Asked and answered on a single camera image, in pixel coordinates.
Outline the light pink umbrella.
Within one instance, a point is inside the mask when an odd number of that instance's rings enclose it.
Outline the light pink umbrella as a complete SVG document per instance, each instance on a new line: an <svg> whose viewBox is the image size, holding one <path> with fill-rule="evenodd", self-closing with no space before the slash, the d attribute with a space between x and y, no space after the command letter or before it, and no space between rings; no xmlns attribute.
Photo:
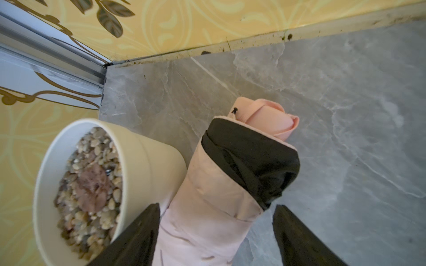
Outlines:
<svg viewBox="0 0 426 266"><path fill-rule="evenodd" d="M251 226L297 177L299 118L239 97L200 139L159 226L153 265L230 266Z"/></svg>

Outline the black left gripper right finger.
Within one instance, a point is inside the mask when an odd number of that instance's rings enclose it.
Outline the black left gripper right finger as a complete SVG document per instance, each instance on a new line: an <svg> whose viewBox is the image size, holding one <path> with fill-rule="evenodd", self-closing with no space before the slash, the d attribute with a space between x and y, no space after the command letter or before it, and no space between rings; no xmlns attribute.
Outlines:
<svg viewBox="0 0 426 266"><path fill-rule="evenodd" d="M345 266L286 206L276 206L273 229L285 266Z"/></svg>

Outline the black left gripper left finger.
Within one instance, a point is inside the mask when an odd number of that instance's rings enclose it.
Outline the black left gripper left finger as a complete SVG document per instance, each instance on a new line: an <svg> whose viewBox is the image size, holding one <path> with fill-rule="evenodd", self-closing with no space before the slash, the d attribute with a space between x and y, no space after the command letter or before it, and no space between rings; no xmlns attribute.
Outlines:
<svg viewBox="0 0 426 266"><path fill-rule="evenodd" d="M89 266L152 265L160 226L160 206L149 205Z"/></svg>

